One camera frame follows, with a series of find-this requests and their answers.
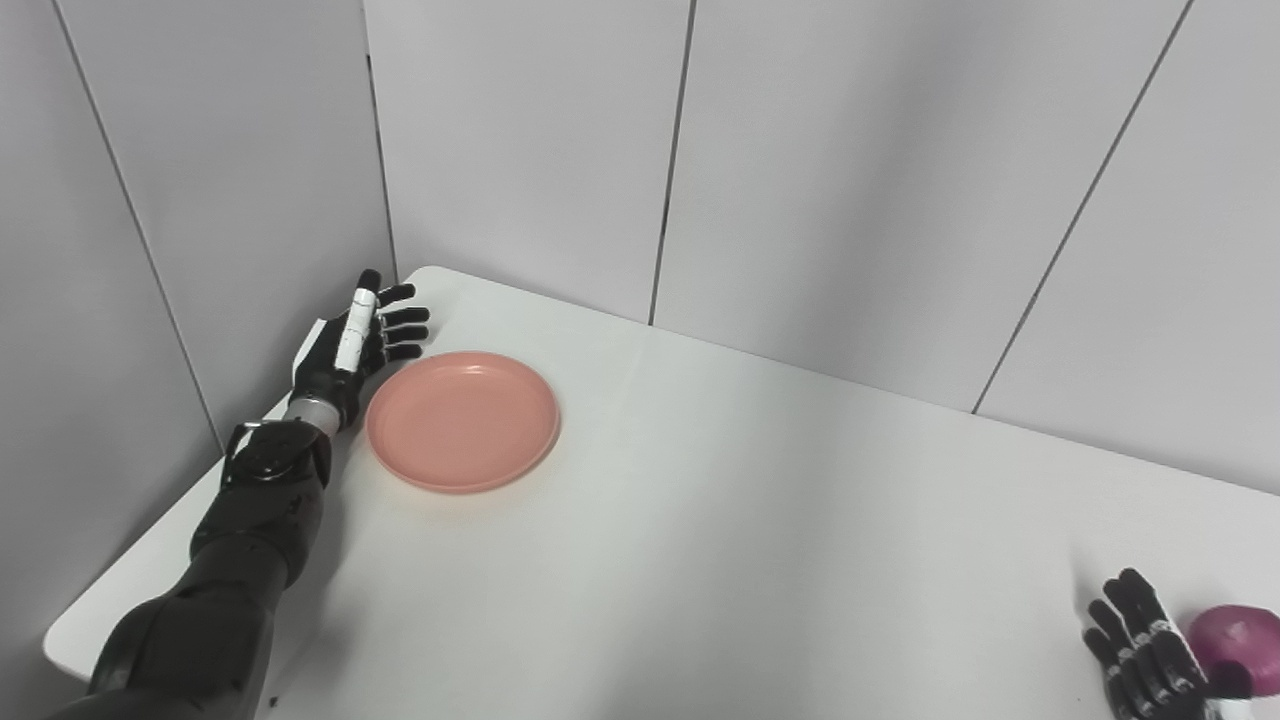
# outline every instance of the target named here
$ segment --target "white wall panel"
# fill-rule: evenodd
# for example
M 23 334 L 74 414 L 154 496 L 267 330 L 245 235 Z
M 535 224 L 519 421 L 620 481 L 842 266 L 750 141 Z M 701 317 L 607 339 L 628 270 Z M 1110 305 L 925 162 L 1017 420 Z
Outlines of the white wall panel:
M 59 0 L 220 432 L 390 273 L 358 0 Z
M 980 414 L 1280 492 L 1277 35 L 1196 3 Z
M 657 324 L 973 407 L 1180 0 L 700 0 Z
M 689 0 L 367 13 L 399 265 L 648 318 Z
M 54 8 L 5 0 L 0 714 L 76 697 L 45 628 L 216 452 Z

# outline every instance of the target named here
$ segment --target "white finger segment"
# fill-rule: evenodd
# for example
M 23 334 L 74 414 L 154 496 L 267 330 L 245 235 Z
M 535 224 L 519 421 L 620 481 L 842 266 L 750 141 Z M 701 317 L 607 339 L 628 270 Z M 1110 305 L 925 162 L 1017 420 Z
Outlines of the white finger segment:
M 338 340 L 338 354 L 333 359 L 333 366 L 339 370 L 355 373 L 360 366 L 360 354 L 369 337 L 370 320 L 374 318 L 374 309 L 378 306 L 378 296 L 372 291 L 356 288 L 356 295 L 351 300 L 351 310 L 347 313 L 347 324 L 342 328 L 342 338 Z

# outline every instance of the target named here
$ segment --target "onion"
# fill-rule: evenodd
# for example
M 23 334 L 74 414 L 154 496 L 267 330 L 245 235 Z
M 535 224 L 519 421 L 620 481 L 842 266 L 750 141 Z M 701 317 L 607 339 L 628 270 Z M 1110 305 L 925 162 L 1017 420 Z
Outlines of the onion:
M 1234 660 L 1253 676 L 1253 694 L 1280 693 L 1280 618 L 1270 610 L 1245 605 L 1219 605 L 1192 620 L 1187 642 L 1211 673 L 1219 662 Z

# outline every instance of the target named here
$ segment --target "pink plate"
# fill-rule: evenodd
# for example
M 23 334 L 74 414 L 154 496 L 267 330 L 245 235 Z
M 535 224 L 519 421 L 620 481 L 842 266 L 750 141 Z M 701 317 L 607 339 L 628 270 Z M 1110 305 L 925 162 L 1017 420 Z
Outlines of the pink plate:
M 439 492 L 515 480 L 556 442 L 559 410 L 547 380 L 492 352 L 426 357 L 392 375 L 369 404 L 365 430 L 388 470 Z

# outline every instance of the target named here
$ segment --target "robotic arm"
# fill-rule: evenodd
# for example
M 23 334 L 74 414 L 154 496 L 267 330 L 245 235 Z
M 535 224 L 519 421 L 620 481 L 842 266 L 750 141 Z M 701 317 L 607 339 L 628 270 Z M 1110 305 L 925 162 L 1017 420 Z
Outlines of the robotic arm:
M 324 323 L 294 373 L 284 419 L 236 428 L 187 571 L 120 620 L 87 696 L 47 720 L 253 717 L 275 607 L 320 528 L 329 441 L 355 423 L 367 377 L 422 352 L 428 310 L 383 311 L 413 287 L 380 284 L 365 270 L 351 309 Z

